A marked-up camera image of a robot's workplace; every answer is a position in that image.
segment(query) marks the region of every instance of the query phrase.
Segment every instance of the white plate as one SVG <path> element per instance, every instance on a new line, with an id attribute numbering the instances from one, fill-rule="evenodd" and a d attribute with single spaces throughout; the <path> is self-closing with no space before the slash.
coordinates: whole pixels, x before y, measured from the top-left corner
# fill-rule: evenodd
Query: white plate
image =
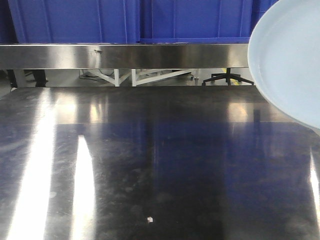
<path id="1" fill-rule="evenodd" d="M 287 115 L 320 129 L 320 0 L 280 0 L 249 42 L 261 94 Z"/>

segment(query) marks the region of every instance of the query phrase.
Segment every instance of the blue plastic crate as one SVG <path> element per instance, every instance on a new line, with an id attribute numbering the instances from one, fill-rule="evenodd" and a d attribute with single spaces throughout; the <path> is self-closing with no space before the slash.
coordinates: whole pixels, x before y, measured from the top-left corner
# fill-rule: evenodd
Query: blue plastic crate
<path id="1" fill-rule="evenodd" d="M 253 0 L 141 0 L 143 43 L 247 43 Z"/>
<path id="2" fill-rule="evenodd" d="M 8 0 L 20 43 L 139 41 L 139 0 Z"/>
<path id="3" fill-rule="evenodd" d="M 15 28 L 12 22 L 7 0 L 0 0 L 0 43 L 16 42 Z"/>
<path id="4" fill-rule="evenodd" d="M 268 9 L 278 0 L 253 0 L 252 4 L 252 18 L 251 30 L 255 28 L 260 18 L 265 14 Z"/>

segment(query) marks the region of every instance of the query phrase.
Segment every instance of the small white speck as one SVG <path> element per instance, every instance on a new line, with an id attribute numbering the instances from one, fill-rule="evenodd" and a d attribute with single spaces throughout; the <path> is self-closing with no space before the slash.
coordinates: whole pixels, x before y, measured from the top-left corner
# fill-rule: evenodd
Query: small white speck
<path id="1" fill-rule="evenodd" d="M 148 216 L 147 220 L 148 220 L 148 224 L 154 222 L 154 219 L 151 216 Z"/>
<path id="2" fill-rule="evenodd" d="M 53 199 L 55 196 L 57 196 L 57 193 L 55 191 L 50 192 L 49 198 Z"/>

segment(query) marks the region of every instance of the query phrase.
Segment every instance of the metal rail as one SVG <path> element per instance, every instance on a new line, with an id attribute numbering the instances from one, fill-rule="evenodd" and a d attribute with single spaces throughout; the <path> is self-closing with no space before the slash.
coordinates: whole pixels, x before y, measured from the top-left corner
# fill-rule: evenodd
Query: metal rail
<path id="1" fill-rule="evenodd" d="M 0 45 L 0 69 L 208 69 L 248 67 L 247 44 Z"/>

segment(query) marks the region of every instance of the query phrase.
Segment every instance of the stainless steel tabletop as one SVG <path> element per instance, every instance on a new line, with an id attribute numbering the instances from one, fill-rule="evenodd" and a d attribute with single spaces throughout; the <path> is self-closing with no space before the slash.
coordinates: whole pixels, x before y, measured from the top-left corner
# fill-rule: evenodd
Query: stainless steel tabletop
<path id="1" fill-rule="evenodd" d="M 318 240 L 320 137 L 254 86 L 0 100 L 1 240 Z"/>

